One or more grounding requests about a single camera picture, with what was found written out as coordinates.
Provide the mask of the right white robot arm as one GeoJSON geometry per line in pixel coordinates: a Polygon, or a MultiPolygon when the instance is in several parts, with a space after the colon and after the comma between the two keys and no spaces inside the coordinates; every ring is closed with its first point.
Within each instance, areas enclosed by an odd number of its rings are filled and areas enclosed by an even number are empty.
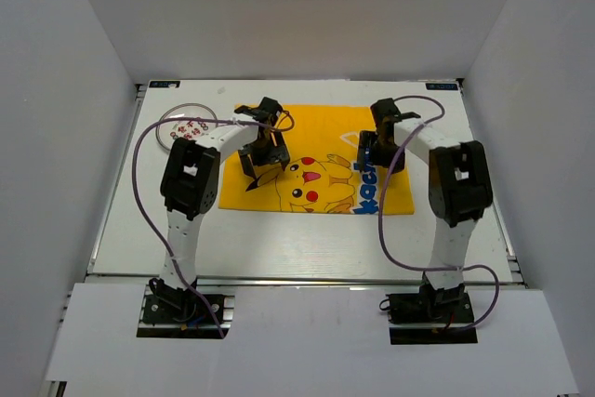
{"type": "Polygon", "coordinates": [[[396,99],[380,99],[370,106],[376,129],[359,135],[358,170],[382,167],[386,177],[379,196],[382,212],[390,177],[405,168],[410,152],[429,170],[428,198],[436,218],[430,264],[413,267],[422,273],[421,313],[433,322],[443,320],[464,294],[463,271],[470,237],[493,203],[493,189],[483,145],[445,136],[431,124],[445,116],[445,108],[428,120],[415,112],[401,112],[396,99]]]}

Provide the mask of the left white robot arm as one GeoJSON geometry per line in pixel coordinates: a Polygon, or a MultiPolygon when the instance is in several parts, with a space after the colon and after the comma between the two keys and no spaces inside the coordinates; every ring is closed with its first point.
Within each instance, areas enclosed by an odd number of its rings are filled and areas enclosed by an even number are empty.
{"type": "Polygon", "coordinates": [[[261,166],[286,168],[289,151],[275,128],[283,112],[277,100],[265,97],[256,107],[236,108],[230,119],[202,136],[174,141],[160,185],[169,248],[159,280],[174,290],[164,308],[175,321],[188,321],[196,311],[196,298],[185,290],[196,279],[199,231],[216,202],[222,163],[238,153],[242,171],[251,179],[261,166]]]}

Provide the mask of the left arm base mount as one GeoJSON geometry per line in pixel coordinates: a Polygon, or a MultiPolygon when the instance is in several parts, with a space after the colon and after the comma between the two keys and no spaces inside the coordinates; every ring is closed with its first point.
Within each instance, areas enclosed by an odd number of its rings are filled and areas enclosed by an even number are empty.
{"type": "Polygon", "coordinates": [[[137,337],[222,340],[231,328],[234,296],[172,288],[152,278],[142,301],[137,337]]]}

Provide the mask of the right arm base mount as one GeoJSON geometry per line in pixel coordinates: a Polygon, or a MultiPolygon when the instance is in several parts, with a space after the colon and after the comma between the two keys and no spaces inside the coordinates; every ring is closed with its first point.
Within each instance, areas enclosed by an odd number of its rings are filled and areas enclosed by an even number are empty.
{"type": "Polygon", "coordinates": [[[393,346],[477,344],[477,330],[462,328],[475,321],[469,294],[457,303],[431,309],[419,293],[388,294],[379,310],[389,322],[393,346]]]}

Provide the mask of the yellow pikachu cloth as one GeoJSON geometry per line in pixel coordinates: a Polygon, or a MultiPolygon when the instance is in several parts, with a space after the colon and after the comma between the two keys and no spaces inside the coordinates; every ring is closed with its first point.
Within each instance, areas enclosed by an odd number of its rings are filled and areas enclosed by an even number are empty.
{"type": "Polygon", "coordinates": [[[243,173],[239,156],[225,162],[221,209],[375,215],[386,169],[357,161],[359,133],[374,128],[367,107],[289,105],[295,120],[284,133],[290,163],[243,173]]]}

